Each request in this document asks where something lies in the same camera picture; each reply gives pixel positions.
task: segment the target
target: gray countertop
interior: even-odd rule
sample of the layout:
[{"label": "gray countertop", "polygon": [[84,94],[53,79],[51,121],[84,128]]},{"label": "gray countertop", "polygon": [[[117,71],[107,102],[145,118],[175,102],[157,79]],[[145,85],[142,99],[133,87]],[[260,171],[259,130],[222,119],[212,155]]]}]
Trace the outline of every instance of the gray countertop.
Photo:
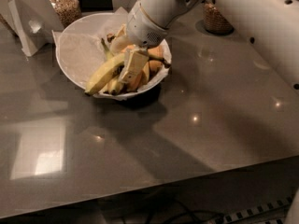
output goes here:
[{"label": "gray countertop", "polygon": [[0,27],[0,217],[299,154],[299,97],[237,32],[179,18],[161,85],[94,99]]}]

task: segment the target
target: white bowl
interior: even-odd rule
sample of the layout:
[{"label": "white bowl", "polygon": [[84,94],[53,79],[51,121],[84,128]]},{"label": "white bowl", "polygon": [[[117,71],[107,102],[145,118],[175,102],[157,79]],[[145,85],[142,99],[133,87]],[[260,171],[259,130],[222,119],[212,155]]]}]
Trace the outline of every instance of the white bowl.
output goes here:
[{"label": "white bowl", "polygon": [[[115,13],[97,13],[83,17],[70,24],[60,34],[56,42],[56,57],[64,74],[77,86],[85,90],[86,82],[93,72],[105,61],[101,38],[108,33],[116,33],[126,23],[127,12],[120,8]],[[161,43],[163,56],[171,63],[171,52],[167,42]],[[96,98],[126,100],[144,93],[159,84],[168,75],[168,69],[162,68],[149,83],[137,92],[119,95],[97,93]]]}]

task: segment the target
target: black and white strip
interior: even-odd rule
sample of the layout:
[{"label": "black and white strip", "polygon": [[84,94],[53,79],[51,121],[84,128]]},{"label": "black and white strip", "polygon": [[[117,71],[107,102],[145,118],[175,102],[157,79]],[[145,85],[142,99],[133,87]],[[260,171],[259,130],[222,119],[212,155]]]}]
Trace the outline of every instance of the black and white strip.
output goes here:
[{"label": "black and white strip", "polygon": [[[250,217],[254,217],[254,216],[258,216],[260,214],[266,213],[266,212],[270,212],[282,207],[286,207],[289,206],[292,203],[292,198],[288,197],[285,199],[280,199],[280,200],[276,200],[274,202],[271,203],[265,203],[262,205],[258,205],[246,210],[242,210],[236,213],[232,213],[230,215],[226,215],[224,216],[224,220],[216,218],[213,220],[209,220],[206,224],[230,224],[245,218],[250,218]],[[261,222],[263,224],[282,224],[283,222],[281,222],[281,219],[278,220],[272,220],[272,222]]]}]

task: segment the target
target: reflective surface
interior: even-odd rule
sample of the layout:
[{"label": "reflective surface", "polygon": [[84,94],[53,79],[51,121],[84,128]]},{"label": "reflective surface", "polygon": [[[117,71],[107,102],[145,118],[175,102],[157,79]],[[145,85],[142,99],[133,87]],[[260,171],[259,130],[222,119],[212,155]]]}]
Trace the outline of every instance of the reflective surface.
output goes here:
[{"label": "reflective surface", "polygon": [[0,28],[0,217],[299,154],[299,97],[201,12],[173,25],[171,75],[126,102],[85,96],[52,45],[26,58]]}]

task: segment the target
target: robotic arm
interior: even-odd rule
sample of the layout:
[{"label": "robotic arm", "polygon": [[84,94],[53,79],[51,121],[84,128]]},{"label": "robotic arm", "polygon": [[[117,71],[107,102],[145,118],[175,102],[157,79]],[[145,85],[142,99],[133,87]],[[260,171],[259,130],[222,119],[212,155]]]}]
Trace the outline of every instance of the robotic arm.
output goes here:
[{"label": "robotic arm", "polygon": [[[140,48],[158,46],[171,24],[203,0],[140,0],[128,15],[128,41]],[[299,90],[299,2],[296,0],[206,0]]]}]

